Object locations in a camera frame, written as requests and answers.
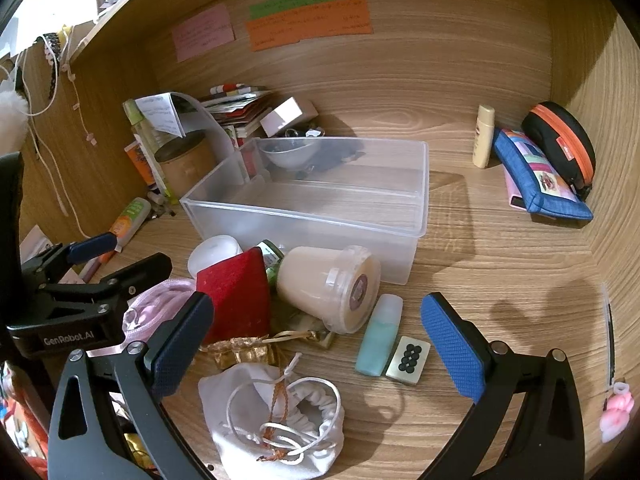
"cream tube bottle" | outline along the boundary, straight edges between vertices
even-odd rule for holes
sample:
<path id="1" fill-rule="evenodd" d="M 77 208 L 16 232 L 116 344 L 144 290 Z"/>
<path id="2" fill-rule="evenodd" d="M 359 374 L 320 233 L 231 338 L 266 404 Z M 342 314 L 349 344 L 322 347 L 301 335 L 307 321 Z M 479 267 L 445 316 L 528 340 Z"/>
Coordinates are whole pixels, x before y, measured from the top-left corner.
<path id="1" fill-rule="evenodd" d="M 494 143 L 495 110 L 490 106 L 478 107 L 476 121 L 476 141 L 474 143 L 473 162 L 478 168 L 486 168 L 489 164 L 491 146 Z"/>

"white fluffy object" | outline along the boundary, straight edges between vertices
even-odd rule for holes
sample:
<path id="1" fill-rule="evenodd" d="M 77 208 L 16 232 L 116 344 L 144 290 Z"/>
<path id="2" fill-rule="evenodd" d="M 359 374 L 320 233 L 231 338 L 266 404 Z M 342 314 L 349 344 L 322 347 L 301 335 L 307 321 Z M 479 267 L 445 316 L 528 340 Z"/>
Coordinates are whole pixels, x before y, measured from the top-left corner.
<path id="1" fill-rule="evenodd" d="M 27 134 L 29 105 L 14 90 L 0 92 L 0 155 L 19 152 Z"/>

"blue gripper pad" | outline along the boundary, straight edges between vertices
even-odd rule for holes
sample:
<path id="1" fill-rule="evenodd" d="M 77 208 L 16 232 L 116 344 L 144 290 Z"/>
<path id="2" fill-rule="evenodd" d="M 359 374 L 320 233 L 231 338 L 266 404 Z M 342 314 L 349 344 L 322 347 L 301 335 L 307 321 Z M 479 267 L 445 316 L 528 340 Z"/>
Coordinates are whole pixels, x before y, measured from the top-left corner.
<path id="1" fill-rule="evenodd" d="M 194 292 L 178 314 L 163 322 L 149 338 L 145 368 L 151 375 L 150 390 L 156 400 L 177 391 L 212 322 L 211 298 Z"/>
<path id="2" fill-rule="evenodd" d="M 484 393 L 484 377 L 491 364 L 487 341 L 439 292 L 424 297 L 420 316 L 458 392 L 477 404 Z"/>

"small cosmetic bottle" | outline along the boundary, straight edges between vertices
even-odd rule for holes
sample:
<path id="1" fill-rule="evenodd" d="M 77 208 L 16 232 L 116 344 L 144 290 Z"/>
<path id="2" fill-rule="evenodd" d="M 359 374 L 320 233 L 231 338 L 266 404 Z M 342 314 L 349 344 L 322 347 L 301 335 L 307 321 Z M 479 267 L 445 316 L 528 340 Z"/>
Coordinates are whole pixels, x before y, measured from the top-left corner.
<path id="1" fill-rule="evenodd" d="M 478 107 L 476 121 L 476 142 L 474 143 L 474 164 L 478 168 L 486 168 L 489 164 L 491 146 L 494 143 L 495 110 L 490 106 Z"/>
<path id="2" fill-rule="evenodd" d="M 357 372 L 372 377 L 382 375 L 398 335 L 401 316 L 402 298 L 393 294 L 380 296 L 362 339 Z"/>

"white box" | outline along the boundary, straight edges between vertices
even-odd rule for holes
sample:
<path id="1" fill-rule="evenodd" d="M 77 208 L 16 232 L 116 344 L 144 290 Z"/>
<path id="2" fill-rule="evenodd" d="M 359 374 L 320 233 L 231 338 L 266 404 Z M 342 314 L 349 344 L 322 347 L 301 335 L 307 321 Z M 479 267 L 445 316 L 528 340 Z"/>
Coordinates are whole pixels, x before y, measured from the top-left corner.
<path id="1" fill-rule="evenodd" d="M 290 126 L 306 123 L 317 116 L 318 112 L 311 101 L 290 97 L 273 112 L 261 119 L 260 124 L 264 128 L 267 137 L 273 137 Z"/>

